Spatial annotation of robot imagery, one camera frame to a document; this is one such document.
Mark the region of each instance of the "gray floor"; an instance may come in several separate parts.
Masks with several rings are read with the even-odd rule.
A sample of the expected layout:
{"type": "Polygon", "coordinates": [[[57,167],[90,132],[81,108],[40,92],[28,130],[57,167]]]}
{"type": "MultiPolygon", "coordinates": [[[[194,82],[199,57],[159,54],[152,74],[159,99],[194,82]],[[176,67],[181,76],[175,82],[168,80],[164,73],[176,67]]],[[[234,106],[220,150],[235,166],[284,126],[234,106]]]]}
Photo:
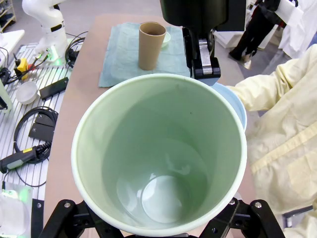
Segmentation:
{"type": "MultiPolygon", "coordinates": [[[[20,44],[38,42],[42,36],[39,22],[24,13],[22,0],[13,0],[17,22],[6,28],[6,31],[25,30],[25,35],[20,44]]],[[[97,15],[103,13],[125,13],[139,15],[162,16],[159,0],[67,0],[59,5],[65,20],[65,28],[68,33],[79,34],[89,30],[97,15]]],[[[253,61],[254,66],[250,71],[241,68],[237,62],[228,58],[229,49],[224,49],[220,44],[215,46],[215,56],[218,57],[222,77],[228,85],[235,85],[247,76],[261,73],[272,57],[271,52],[259,52],[253,61]]],[[[248,114],[249,130],[258,118],[257,113],[248,114]]]]}

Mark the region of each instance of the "screw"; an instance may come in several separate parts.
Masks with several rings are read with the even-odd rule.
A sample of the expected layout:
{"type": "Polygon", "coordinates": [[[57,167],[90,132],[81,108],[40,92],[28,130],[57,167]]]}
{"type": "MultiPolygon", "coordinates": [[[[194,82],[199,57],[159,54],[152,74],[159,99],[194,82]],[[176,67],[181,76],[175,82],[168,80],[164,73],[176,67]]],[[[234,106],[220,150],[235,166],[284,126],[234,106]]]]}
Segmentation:
{"type": "Polygon", "coordinates": [[[255,205],[256,208],[261,208],[262,207],[262,204],[260,204],[259,202],[256,202],[254,205],[255,205]]]}

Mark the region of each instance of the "beige jacket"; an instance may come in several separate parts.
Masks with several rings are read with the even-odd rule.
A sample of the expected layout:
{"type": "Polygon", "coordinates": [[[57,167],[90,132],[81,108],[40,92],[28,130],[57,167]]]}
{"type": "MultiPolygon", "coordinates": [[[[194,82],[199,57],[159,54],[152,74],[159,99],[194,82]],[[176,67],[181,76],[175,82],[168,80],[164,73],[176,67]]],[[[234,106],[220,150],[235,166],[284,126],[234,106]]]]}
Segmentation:
{"type": "MultiPolygon", "coordinates": [[[[317,45],[271,75],[249,77],[230,89],[247,110],[269,110],[247,135],[257,198],[276,215],[312,205],[317,199],[317,45]]],[[[317,211],[301,226],[300,232],[312,226],[316,232],[317,211]]]]}

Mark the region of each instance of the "cup rim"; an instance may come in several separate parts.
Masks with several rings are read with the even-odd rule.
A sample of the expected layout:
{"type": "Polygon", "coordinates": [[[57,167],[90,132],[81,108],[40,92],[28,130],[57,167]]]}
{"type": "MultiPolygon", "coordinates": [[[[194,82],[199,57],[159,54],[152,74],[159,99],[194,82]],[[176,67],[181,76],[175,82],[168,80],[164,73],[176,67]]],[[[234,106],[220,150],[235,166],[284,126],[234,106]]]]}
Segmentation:
{"type": "Polygon", "coordinates": [[[165,26],[163,26],[162,24],[159,24],[158,22],[155,22],[155,21],[147,21],[147,22],[141,23],[140,26],[139,26],[139,31],[142,32],[143,34],[147,35],[147,36],[153,36],[153,37],[163,36],[163,35],[165,35],[166,32],[167,32],[165,26]],[[154,23],[154,24],[156,24],[156,25],[159,25],[159,26],[163,27],[164,30],[165,30],[165,32],[164,32],[163,34],[160,34],[160,35],[151,35],[151,34],[148,34],[148,33],[144,32],[144,31],[142,31],[142,30],[141,30],[141,26],[144,25],[144,24],[148,24],[148,23],[154,23]]]}
{"type": "Polygon", "coordinates": [[[80,119],[78,126],[76,128],[73,142],[72,142],[72,147],[71,147],[71,167],[72,167],[72,173],[73,177],[75,180],[75,184],[77,186],[77,189],[79,190],[80,194],[82,195],[84,201],[87,203],[87,205],[104,221],[109,223],[110,225],[132,233],[136,234],[139,236],[145,236],[145,237],[166,237],[166,236],[173,236],[181,233],[186,233],[188,231],[191,231],[199,226],[202,226],[206,223],[208,223],[212,218],[214,218],[216,215],[218,215],[231,201],[231,199],[234,197],[235,193],[237,192],[241,182],[242,178],[245,172],[247,164],[247,140],[245,137],[245,132],[242,127],[242,124],[240,122],[240,119],[238,115],[235,113],[233,107],[219,94],[215,89],[212,87],[199,82],[198,80],[186,77],[186,76],[181,76],[181,75],[176,75],[176,74],[169,74],[169,73],[155,73],[155,74],[146,74],[138,77],[134,77],[131,79],[128,79],[126,81],[123,81],[112,88],[108,89],[105,91],[103,94],[101,94],[86,110],[82,118],[80,119]],[[81,182],[80,176],[79,176],[79,171],[78,171],[78,165],[77,165],[77,149],[78,149],[78,140],[79,140],[79,135],[81,133],[81,130],[83,128],[84,123],[86,122],[88,116],[90,113],[94,110],[94,108],[110,93],[113,91],[118,90],[120,87],[122,87],[125,84],[131,84],[135,83],[140,80],[148,80],[149,78],[156,78],[156,77],[173,77],[173,78],[178,78],[181,80],[186,80],[186,81],[191,81],[192,83],[198,84],[201,87],[204,87],[208,89],[209,91],[213,92],[219,100],[221,100],[226,107],[229,109],[230,113],[233,116],[234,121],[237,124],[238,131],[240,134],[240,144],[241,144],[241,156],[240,156],[240,164],[237,170],[237,174],[235,177],[235,180],[233,181],[231,187],[229,188],[228,192],[226,195],[218,202],[216,206],[214,206],[211,210],[209,210],[205,215],[188,222],[186,224],[182,224],[173,228],[166,228],[166,229],[146,229],[142,227],[136,227],[132,225],[128,225],[124,222],[121,222],[112,216],[108,215],[105,211],[103,211],[89,196],[88,192],[84,188],[83,183],[81,182]]]}

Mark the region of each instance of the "sleeve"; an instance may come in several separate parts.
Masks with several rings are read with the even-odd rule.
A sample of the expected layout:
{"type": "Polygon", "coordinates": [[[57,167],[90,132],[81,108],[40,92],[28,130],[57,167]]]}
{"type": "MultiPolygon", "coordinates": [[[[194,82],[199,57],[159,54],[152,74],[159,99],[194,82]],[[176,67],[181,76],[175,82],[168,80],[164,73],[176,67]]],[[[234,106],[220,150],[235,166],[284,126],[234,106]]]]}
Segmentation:
{"type": "Polygon", "coordinates": [[[314,210],[307,213],[302,222],[294,228],[284,229],[286,238],[316,238],[317,237],[317,199],[313,204],[314,210]]]}
{"type": "Polygon", "coordinates": [[[316,58],[317,45],[312,45],[300,59],[280,64],[271,75],[249,77],[229,88],[237,94],[247,110],[269,110],[305,76],[313,63],[316,64],[316,58]]]}

